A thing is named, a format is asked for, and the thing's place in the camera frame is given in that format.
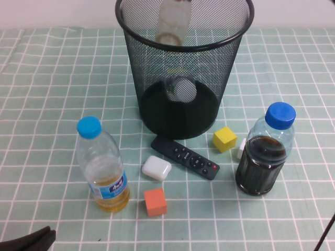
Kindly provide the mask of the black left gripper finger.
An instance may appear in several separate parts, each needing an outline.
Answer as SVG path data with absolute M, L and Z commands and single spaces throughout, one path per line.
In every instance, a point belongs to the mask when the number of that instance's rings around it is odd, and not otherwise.
M 1 247 L 1 250 L 49 250 L 56 239 L 56 231 L 51 230 L 40 240 L 28 247 Z
M 36 232 L 29 235 L 13 239 L 10 241 L 1 242 L 1 247 L 28 247 L 40 240 L 44 235 L 51 231 L 50 226 L 46 226 Z

